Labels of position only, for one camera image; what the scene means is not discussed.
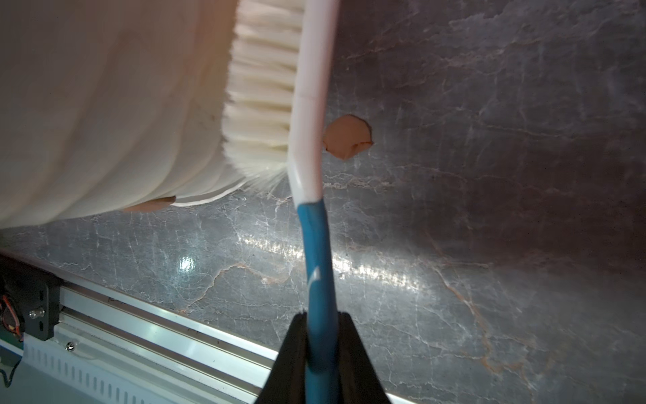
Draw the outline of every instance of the blue handle grip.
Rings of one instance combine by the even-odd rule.
[[[297,207],[303,227],[307,267],[307,404],[336,404],[339,398],[337,339],[339,312],[329,246],[328,215],[323,200]]]

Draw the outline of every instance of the gray marble countertop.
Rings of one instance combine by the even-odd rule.
[[[324,157],[341,310],[420,403],[646,402],[646,12],[346,0]],[[0,231],[0,246],[278,348],[304,308],[285,183]]]

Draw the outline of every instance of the bolt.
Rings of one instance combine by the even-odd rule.
[[[39,317],[43,317],[44,315],[45,315],[45,311],[42,307],[35,308],[29,311],[29,318],[31,318],[32,320],[35,320]]]

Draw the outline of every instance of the white brush handle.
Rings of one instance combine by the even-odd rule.
[[[339,0],[307,0],[287,148],[296,206],[323,198],[321,148]]]

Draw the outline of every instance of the scrub brush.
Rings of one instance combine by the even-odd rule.
[[[339,314],[321,177],[339,0],[241,0],[231,47],[225,155],[258,190],[287,172],[303,229],[309,307],[307,404],[339,396]]]

